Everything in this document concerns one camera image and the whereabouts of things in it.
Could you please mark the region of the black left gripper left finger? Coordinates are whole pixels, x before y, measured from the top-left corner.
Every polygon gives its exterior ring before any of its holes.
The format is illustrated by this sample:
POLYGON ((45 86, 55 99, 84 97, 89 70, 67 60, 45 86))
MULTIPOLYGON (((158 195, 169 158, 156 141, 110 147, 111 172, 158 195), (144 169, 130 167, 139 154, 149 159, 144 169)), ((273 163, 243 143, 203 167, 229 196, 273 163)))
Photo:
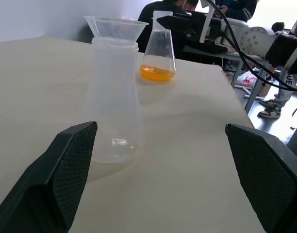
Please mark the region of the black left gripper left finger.
POLYGON ((71 126, 23 172, 0 204, 0 233, 68 233, 87 182, 98 125, 71 126))

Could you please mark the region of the clear conical flask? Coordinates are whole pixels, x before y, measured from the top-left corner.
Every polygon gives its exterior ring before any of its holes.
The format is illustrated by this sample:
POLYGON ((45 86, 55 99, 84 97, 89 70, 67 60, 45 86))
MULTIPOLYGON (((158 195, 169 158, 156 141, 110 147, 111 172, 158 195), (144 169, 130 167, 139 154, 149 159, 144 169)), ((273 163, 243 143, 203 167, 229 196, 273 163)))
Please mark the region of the clear conical flask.
POLYGON ((157 18, 172 16, 169 11, 154 11, 152 31, 144 53, 141 65, 176 71, 176 63, 171 30, 164 28, 157 22, 157 18))

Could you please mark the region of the white plastic bag red print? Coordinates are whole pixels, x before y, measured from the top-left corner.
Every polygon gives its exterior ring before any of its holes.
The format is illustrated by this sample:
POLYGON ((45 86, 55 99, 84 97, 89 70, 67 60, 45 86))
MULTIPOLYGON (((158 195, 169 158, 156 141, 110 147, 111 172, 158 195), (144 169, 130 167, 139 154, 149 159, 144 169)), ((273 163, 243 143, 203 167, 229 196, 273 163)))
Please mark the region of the white plastic bag red print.
POLYGON ((250 71, 247 71, 237 77, 235 84, 237 86, 253 89, 256 81, 257 81, 256 76, 253 75, 250 71))

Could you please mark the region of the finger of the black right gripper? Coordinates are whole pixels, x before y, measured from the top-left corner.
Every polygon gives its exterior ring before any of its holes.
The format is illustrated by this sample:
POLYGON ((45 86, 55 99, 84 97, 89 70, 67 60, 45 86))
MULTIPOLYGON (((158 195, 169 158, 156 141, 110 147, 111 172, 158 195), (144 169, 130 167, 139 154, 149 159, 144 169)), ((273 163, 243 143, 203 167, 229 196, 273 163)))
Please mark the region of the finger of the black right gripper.
POLYGON ((178 33, 186 33, 188 30, 189 16, 175 14, 157 18, 157 22, 164 28, 178 33))

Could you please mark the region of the clear plastic bottle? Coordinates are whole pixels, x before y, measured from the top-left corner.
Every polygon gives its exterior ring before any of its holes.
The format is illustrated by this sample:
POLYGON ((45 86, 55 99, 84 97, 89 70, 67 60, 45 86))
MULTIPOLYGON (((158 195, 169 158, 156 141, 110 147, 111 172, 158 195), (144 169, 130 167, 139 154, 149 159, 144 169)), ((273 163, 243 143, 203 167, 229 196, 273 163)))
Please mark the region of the clear plastic bottle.
POLYGON ((83 118, 98 125, 93 159, 122 163, 140 154, 144 133, 136 87, 138 45, 135 42, 93 38, 92 76, 83 118))

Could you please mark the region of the orange liquid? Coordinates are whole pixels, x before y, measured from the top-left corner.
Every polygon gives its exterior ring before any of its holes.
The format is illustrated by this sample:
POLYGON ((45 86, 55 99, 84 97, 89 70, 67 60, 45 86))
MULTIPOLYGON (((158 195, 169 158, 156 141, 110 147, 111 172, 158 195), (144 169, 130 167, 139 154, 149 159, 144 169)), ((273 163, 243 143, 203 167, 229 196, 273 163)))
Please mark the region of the orange liquid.
POLYGON ((144 79, 154 82, 170 81, 176 74, 174 70, 168 70, 148 65, 141 65, 140 73, 144 79))

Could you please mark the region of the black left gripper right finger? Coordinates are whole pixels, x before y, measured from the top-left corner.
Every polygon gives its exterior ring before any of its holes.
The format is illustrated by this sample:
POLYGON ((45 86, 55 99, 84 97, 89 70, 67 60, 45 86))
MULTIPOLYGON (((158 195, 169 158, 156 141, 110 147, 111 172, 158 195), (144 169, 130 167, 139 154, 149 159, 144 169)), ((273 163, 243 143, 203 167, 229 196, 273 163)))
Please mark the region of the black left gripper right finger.
POLYGON ((227 124, 240 184, 266 233, 297 233, 297 156, 277 137, 227 124))

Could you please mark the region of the person in grey trousers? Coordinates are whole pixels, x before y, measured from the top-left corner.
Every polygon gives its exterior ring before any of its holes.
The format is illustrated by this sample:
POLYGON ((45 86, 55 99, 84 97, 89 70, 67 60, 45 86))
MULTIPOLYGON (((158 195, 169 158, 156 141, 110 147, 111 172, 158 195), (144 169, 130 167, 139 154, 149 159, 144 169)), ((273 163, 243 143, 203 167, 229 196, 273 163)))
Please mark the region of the person in grey trousers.
MULTIPOLYGON (((291 28, 289 34, 295 35, 297 37, 297 20, 291 28)), ((287 75, 285 79, 287 85, 296 86, 297 84, 297 75, 287 75)), ((258 113, 258 116, 265 118, 280 118, 281 110, 291 98, 293 92, 279 89, 278 94, 274 99, 271 100, 260 100, 259 103, 265 106, 266 108, 258 113)))

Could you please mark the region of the clear plastic funnel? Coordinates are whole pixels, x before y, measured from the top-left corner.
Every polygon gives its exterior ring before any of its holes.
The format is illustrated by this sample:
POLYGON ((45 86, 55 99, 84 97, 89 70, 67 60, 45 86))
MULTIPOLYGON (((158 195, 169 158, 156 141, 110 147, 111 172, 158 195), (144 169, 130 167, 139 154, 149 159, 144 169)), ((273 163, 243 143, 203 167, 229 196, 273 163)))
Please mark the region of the clear plastic funnel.
POLYGON ((139 38, 142 31, 148 25, 146 22, 115 19, 105 17, 83 17, 90 27, 93 38, 102 42, 122 42, 134 44, 139 38))

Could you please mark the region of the seated person in black top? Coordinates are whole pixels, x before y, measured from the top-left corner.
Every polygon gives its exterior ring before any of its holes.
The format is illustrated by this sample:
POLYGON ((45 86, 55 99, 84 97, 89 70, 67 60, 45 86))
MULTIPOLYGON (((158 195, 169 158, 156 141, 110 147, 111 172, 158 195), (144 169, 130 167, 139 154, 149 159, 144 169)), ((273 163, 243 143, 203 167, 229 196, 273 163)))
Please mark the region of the seated person in black top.
MULTIPOLYGON (((145 52, 149 37, 152 31, 153 24, 153 12, 154 11, 169 11, 172 13, 178 13, 187 15, 183 9, 184 1, 186 0, 162 0, 152 2, 146 5, 140 13, 138 21, 146 22, 148 25, 144 28, 141 35, 139 36, 137 43, 140 52, 145 52)), ((174 55, 176 59, 181 59, 183 48, 185 46, 185 36, 174 31, 171 31, 174 55)))

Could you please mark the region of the grey background table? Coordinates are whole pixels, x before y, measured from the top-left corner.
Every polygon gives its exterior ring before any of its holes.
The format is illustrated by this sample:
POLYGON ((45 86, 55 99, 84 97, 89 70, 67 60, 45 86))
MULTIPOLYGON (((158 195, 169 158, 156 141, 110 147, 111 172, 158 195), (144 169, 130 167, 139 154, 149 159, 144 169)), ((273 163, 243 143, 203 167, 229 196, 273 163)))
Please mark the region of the grey background table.
MULTIPOLYGON (((240 87, 243 90, 245 89, 243 86, 235 85, 235 82, 236 82, 236 80, 237 80, 237 78, 238 78, 238 76, 239 76, 239 74, 241 72, 241 69, 242 69, 243 65, 245 65, 247 68, 249 68, 248 63, 255 64, 257 67, 259 67, 258 75, 263 79, 265 78, 265 70, 264 69, 269 68, 269 66, 270 66, 269 62, 265 61, 264 59, 262 59, 262 58, 260 58, 258 56, 246 56, 244 54, 244 59, 246 60, 246 64, 245 64, 241 60, 241 57, 240 57, 239 53, 237 53, 237 52, 234 52, 234 53, 227 52, 227 53, 223 53, 223 54, 210 54, 210 53, 206 53, 206 52, 203 52, 201 50, 198 50, 198 49, 195 49, 195 48, 192 48, 192 47, 189 47, 189 46, 185 46, 183 51, 193 53, 193 54, 200 54, 200 55, 217 57, 217 58, 221 58, 221 59, 239 61, 239 65, 238 65, 238 67, 237 67, 237 69, 235 71, 235 74, 233 76, 231 86, 233 88, 240 87)), ((251 108, 253 106, 253 103, 256 100, 259 91, 261 90, 261 84, 262 84, 262 81, 257 79, 256 83, 255 83, 255 86, 252 88, 252 90, 251 91, 246 91, 246 93, 248 94, 248 99, 247 99, 247 102, 246 102, 246 105, 245 105, 245 111, 246 111, 247 114, 250 112, 250 110, 251 110, 251 108)))

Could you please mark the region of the person in striped dark jacket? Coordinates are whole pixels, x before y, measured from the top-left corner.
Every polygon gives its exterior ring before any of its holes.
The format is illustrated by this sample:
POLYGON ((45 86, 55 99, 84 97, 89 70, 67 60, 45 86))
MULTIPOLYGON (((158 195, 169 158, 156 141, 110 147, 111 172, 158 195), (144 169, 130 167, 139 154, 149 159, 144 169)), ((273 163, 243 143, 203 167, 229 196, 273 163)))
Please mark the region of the person in striped dark jacket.
POLYGON ((215 0, 223 14, 232 19, 248 22, 254 15, 258 0, 215 0))

